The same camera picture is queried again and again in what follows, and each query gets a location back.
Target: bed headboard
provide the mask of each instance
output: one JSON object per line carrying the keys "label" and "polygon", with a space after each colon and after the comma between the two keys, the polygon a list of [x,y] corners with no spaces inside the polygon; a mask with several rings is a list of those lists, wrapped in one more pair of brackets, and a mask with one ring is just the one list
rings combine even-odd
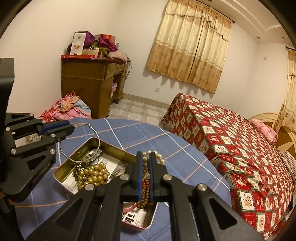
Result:
{"label": "bed headboard", "polygon": [[[278,118],[278,114],[274,113],[263,113],[256,116],[253,116],[249,119],[258,119],[264,122],[266,125],[273,127],[276,120]],[[281,127],[278,133],[278,141],[275,144],[280,152],[289,151],[292,156],[296,159],[296,133],[290,131],[287,127]]]}

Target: window curtain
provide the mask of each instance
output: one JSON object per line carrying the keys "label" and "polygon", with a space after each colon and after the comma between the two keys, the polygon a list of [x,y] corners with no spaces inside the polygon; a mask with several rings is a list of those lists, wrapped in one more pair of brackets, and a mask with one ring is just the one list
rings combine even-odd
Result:
{"label": "window curtain", "polygon": [[147,69],[215,93],[231,20],[195,0],[170,0]]}
{"label": "window curtain", "polygon": [[296,132],[296,51],[288,49],[288,87],[284,104],[274,125],[278,133],[281,126]]}

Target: wall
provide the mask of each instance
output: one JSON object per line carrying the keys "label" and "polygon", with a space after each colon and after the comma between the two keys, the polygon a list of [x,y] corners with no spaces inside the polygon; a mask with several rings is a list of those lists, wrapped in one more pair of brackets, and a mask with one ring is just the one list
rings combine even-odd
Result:
{"label": "wall", "polygon": [[146,62],[160,26],[167,0],[125,0],[112,35],[132,61],[124,93],[170,104],[179,92],[238,112],[251,79],[257,43],[233,25],[224,69],[215,94],[146,70]]}
{"label": "wall", "polygon": [[287,89],[287,58],[285,45],[259,44],[256,68],[239,111],[240,115],[251,118],[264,112],[279,113]]}
{"label": "wall", "polygon": [[60,55],[75,31],[108,33],[121,0],[32,0],[0,39],[0,57],[15,59],[15,83],[8,111],[51,108],[61,97]]}

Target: baseboard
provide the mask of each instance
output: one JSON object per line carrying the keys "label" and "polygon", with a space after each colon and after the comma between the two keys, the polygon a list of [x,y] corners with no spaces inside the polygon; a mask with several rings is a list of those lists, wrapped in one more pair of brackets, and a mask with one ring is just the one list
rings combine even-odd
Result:
{"label": "baseboard", "polygon": [[143,97],[130,95],[130,94],[123,94],[123,98],[128,99],[128,100],[141,102],[141,103],[144,103],[144,104],[157,106],[157,107],[164,108],[164,109],[168,109],[169,106],[170,106],[169,104],[166,104],[166,103],[162,103],[162,102],[159,102],[159,101],[150,100],[150,99],[146,99],[146,98],[143,98]]}

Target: round table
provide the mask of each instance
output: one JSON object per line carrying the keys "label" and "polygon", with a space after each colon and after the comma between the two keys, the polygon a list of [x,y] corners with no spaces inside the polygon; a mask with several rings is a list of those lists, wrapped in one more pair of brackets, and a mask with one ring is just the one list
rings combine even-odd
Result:
{"label": "round table", "polygon": [[[196,186],[207,184],[231,206],[229,184],[217,172],[209,160],[196,148],[180,137],[157,126],[124,119],[73,119],[71,123],[89,123],[98,132],[101,140],[136,155],[137,151],[156,150],[166,159],[169,174],[184,183]],[[77,127],[71,136],[62,142],[62,149],[70,156],[94,133],[88,127]],[[55,165],[22,203],[16,205],[19,228],[27,238],[39,225],[56,212],[68,195],[54,180],[53,173],[66,158],[57,145]],[[120,240],[170,241],[170,218],[166,203],[159,203],[152,226],[138,232],[122,226]]]}

